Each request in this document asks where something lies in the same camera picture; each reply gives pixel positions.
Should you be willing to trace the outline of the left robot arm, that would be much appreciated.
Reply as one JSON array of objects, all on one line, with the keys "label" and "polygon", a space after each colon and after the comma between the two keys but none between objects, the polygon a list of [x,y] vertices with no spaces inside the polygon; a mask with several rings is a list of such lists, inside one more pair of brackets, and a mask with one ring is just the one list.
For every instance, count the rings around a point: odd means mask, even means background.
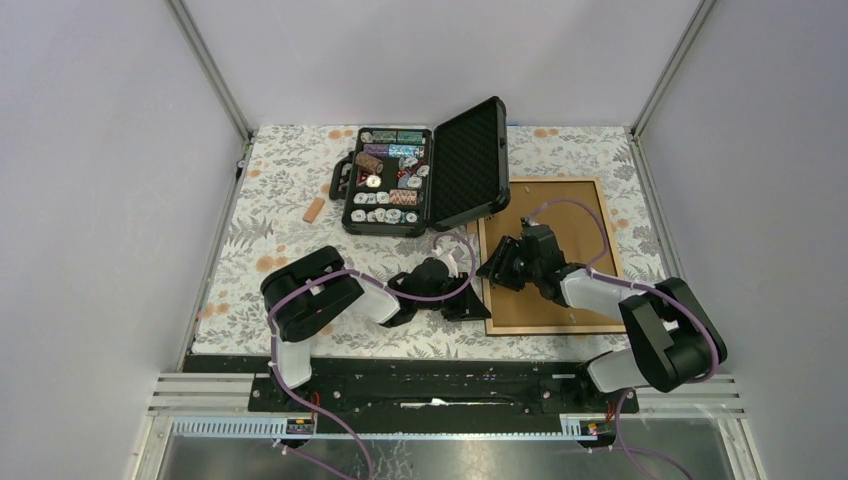
[{"label": "left robot arm", "polygon": [[349,313],[393,328],[421,310],[449,322],[485,320],[491,312],[458,270],[453,255],[437,251],[409,272],[383,283],[350,268],[338,250],[322,247],[268,275],[260,285],[272,335],[272,398],[288,411],[310,397],[313,337]]}]

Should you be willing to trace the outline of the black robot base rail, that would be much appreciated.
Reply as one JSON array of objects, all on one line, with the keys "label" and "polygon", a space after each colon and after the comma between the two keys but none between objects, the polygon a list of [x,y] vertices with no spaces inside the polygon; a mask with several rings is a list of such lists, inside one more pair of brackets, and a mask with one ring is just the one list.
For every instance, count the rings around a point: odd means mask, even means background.
[{"label": "black robot base rail", "polygon": [[269,358],[250,366],[249,412],[302,414],[319,434],[560,434],[566,416],[636,413],[633,394],[601,393],[574,362],[316,358],[283,389]]}]

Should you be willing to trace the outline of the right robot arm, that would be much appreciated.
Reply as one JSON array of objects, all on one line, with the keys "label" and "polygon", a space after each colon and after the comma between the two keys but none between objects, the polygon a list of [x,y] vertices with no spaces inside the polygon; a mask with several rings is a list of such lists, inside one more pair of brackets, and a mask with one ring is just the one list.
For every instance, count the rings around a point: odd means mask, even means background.
[{"label": "right robot arm", "polygon": [[519,238],[503,237],[476,274],[513,291],[532,283],[557,305],[622,322],[628,347],[586,362],[573,386],[583,410],[597,412],[627,388],[668,393],[705,381],[727,358],[724,340],[683,279],[649,285],[569,262],[547,225],[529,224]]}]

